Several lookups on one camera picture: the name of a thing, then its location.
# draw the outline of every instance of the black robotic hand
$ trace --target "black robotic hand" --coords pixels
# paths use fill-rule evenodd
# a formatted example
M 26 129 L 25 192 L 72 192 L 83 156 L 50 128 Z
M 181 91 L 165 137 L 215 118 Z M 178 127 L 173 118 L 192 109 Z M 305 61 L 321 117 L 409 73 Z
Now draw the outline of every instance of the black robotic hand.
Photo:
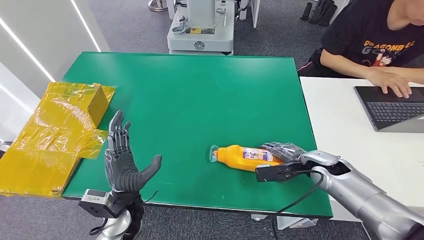
M 130 149 L 127 121 L 122 127 L 124 116 L 118 110 L 109 123 L 107 149 L 104 152 L 104 165 L 107 181 L 114 192 L 138 192 L 158 172 L 162 156 L 156 155 L 148 167 L 139 172 Z
M 301 147 L 293 143 L 280 143 L 280 142 L 267 142 L 262 144 L 259 148 L 265 149 L 272 155 L 276 156 L 285 163 L 297 162 L 299 157 L 306 153 Z

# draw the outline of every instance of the plastic bottle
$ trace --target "plastic bottle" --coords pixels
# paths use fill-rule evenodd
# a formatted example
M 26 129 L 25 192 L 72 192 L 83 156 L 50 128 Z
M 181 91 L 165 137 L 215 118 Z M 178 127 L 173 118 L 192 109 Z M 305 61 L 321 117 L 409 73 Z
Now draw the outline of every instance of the plastic bottle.
M 226 164 L 230 168 L 254 172 L 258 166 L 275 166 L 282 161 L 273 156 L 269 151 L 258 148 L 231 145 L 218 147 L 213 145 L 209 151 L 211 163 L 216 161 Z

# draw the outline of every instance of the floor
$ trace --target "floor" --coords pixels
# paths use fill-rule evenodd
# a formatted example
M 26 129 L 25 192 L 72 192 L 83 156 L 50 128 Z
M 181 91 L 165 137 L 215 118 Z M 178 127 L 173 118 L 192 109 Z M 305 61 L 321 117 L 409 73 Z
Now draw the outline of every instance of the floor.
M 88 0 L 113 52 L 167 53 L 168 12 L 151 12 L 147 0 Z M 326 30 L 299 19 L 304 0 L 267 0 L 257 28 L 251 12 L 237 21 L 234 54 L 290 56 L 299 67 L 320 46 Z M 248 214 L 146 207 L 139 240 L 272 240 L 269 219 Z M 8 240 L 94 239 L 88 231 L 101 224 L 76 201 L 0 196 L 0 233 Z M 282 240 L 367 240 L 360 223 L 320 219 L 317 226 L 278 231 Z

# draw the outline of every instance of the black cable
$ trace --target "black cable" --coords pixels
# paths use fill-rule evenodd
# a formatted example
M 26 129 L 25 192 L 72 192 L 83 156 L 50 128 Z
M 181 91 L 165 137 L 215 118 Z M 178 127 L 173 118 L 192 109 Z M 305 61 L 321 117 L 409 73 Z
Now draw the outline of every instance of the black cable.
M 182 8 L 187 8 L 187 4 L 181 3 L 180 1 L 175 3 L 175 6 L 180 5 Z
M 156 189 L 156 191 L 153 193 L 153 195 L 147 199 L 147 201 L 144 201 L 143 203 L 147 203 L 148 201 L 152 200 L 152 198 L 159 192 L 159 189 Z
M 94 236 L 94 235 L 97 235 L 97 234 L 99 234 L 102 230 L 103 230 L 103 228 L 106 226 L 106 223 L 108 222 L 108 219 L 107 218 L 104 218 L 104 220 L 103 220 L 103 223 L 101 224 L 101 226 L 96 226 L 96 227 L 93 227 L 89 232 L 88 232 L 88 234 L 90 235 L 90 236 Z
M 248 9 L 249 2 L 250 2 L 250 0 L 247 2 L 246 6 L 245 6 L 243 9 L 239 9 L 239 10 L 237 10 L 237 11 L 235 12 L 235 15 L 237 15 L 238 13 L 240 13 L 240 12 L 242 12 L 242 11 L 244 11 L 244 10 Z
M 307 192 L 305 192 L 305 194 L 303 194 L 301 197 L 299 197 L 296 201 L 290 203 L 289 205 L 281 208 L 278 212 L 270 214 L 270 215 L 274 215 L 275 217 L 272 218 L 271 220 L 271 225 L 272 225 L 272 231 L 274 232 L 274 237 L 275 240 L 279 240 L 279 237 L 277 235 L 277 216 L 279 214 L 281 214 L 282 212 L 286 211 L 287 209 L 293 207 L 294 205 L 300 203 L 302 200 L 304 200 L 305 198 L 307 198 L 312 192 L 314 192 L 319 186 L 320 184 L 324 181 L 324 174 L 322 172 L 319 171 L 315 171 L 315 170 L 303 170 L 303 171 L 289 171 L 289 172 L 284 172 L 284 174 L 308 174 L 308 173 L 315 173 L 315 174 L 319 174 L 321 175 L 321 178 L 319 179 L 319 181 L 313 186 L 311 187 Z

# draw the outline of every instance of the white wall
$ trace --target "white wall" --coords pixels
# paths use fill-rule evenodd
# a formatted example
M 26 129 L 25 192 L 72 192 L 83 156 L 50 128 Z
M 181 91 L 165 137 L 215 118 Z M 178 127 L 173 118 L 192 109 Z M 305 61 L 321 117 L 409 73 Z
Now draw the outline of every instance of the white wall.
M 40 99 L 0 62 L 0 139 L 12 142 Z
M 337 10 L 335 11 L 334 16 L 331 19 L 331 23 L 334 21 L 334 19 L 339 15 L 339 13 L 346 7 L 346 5 L 349 4 L 349 0 L 333 0 L 334 4 L 337 6 Z
M 0 139 L 15 139 L 50 78 L 98 50 L 110 51 L 86 0 L 0 0 Z
M 0 19 L 56 81 L 81 52 L 97 52 L 73 2 L 100 50 L 110 51 L 86 0 L 0 0 Z M 49 78 L 3 27 L 0 62 L 38 97 L 43 95 Z

